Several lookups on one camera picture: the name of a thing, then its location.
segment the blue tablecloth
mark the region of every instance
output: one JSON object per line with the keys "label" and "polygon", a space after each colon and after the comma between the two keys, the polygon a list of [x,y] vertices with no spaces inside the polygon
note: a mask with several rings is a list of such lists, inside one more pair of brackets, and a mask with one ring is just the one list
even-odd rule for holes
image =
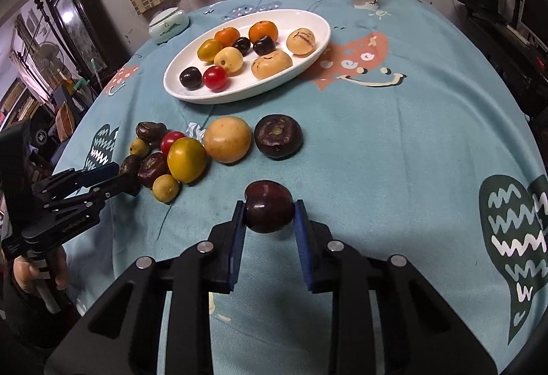
{"label": "blue tablecloth", "polygon": [[[256,148],[238,165],[214,162],[170,206],[146,189],[112,199],[100,225],[66,244],[78,302],[91,306],[141,255],[162,260],[204,240],[250,182],[271,179],[361,253],[407,256],[502,371],[547,304],[545,170],[523,113],[472,43],[427,2],[379,2],[374,12],[350,0],[225,1],[190,13],[190,27],[169,42],[145,43],[89,110],[57,171],[121,163],[140,121],[197,136],[223,115],[254,127],[286,113],[304,147],[283,162]],[[302,76],[217,106],[164,91],[166,67],[191,40],[271,8],[331,24],[331,45]],[[306,291],[290,229],[248,232],[238,285],[215,295],[210,311],[216,374],[326,372],[331,297]]]}

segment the white plate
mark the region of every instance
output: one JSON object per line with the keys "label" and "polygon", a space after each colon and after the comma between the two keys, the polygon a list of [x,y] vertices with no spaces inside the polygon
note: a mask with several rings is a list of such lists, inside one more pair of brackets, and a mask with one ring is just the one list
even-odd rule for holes
{"label": "white plate", "polygon": [[[293,60],[292,67],[285,69],[272,77],[258,80],[253,76],[253,73],[251,73],[251,63],[258,58],[258,55],[253,50],[250,50],[244,57],[244,64],[241,72],[238,75],[229,78],[229,86],[222,92],[213,92],[206,86],[202,86],[197,90],[188,90],[181,84],[179,75],[187,67],[197,67],[200,72],[204,73],[208,67],[212,66],[211,63],[200,61],[196,55],[198,48],[206,39],[213,38],[218,31],[225,27],[235,27],[240,32],[241,36],[247,37],[249,28],[258,21],[272,21],[276,24],[278,27],[278,42],[276,48],[285,51],[291,56],[291,59]],[[286,40],[289,34],[301,27],[310,29],[316,37],[316,50],[305,58],[294,56],[286,47]],[[230,101],[254,97],[255,95],[274,89],[295,78],[300,73],[303,73],[318,59],[326,48],[327,43],[329,43],[330,37],[331,28],[327,21],[321,16],[306,12],[305,10],[267,10],[266,12],[242,16],[232,21],[227,21],[216,28],[212,28],[180,51],[165,70],[164,88],[169,94],[180,100],[201,105],[228,103]]]}

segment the black hat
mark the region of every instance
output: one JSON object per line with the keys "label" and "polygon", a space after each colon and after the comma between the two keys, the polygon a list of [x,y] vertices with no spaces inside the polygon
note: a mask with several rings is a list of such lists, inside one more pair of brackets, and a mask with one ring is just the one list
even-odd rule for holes
{"label": "black hat", "polygon": [[499,0],[457,0],[478,13],[479,15],[496,23],[506,23],[499,13]]}

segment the red cherry tomato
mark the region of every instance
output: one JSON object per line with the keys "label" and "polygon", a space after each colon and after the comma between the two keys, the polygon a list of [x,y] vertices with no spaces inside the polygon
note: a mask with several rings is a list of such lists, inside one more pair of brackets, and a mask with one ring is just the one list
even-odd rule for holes
{"label": "red cherry tomato", "polygon": [[168,132],[164,136],[162,141],[160,142],[160,151],[162,152],[162,154],[164,154],[164,156],[167,157],[169,148],[171,148],[171,145],[173,145],[174,141],[181,139],[183,137],[186,137],[186,135],[183,134],[182,132],[179,132],[179,131]]}
{"label": "red cherry tomato", "polygon": [[228,75],[222,67],[211,66],[204,72],[204,84],[212,91],[221,90],[228,83]]}

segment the monitor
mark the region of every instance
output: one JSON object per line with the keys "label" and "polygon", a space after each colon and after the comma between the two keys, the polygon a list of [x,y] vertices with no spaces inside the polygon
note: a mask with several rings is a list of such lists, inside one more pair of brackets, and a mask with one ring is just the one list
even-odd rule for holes
{"label": "monitor", "polygon": [[520,22],[548,50],[548,4],[544,0],[523,0]]}

